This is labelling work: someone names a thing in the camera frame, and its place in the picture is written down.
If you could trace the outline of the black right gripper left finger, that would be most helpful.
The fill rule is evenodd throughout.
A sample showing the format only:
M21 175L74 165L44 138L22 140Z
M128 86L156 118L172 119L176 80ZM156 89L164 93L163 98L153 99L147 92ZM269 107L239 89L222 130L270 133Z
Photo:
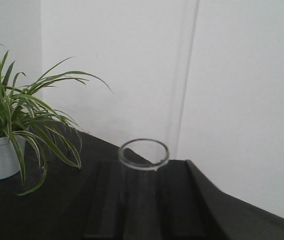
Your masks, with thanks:
M120 189L119 164L101 162L83 231L84 240L122 239Z

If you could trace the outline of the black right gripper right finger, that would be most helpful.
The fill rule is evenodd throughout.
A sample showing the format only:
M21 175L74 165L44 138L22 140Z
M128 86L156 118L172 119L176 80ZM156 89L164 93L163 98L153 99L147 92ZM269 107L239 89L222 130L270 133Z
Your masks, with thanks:
M208 210L185 161L171 160L158 170L156 193L162 239L227 239Z

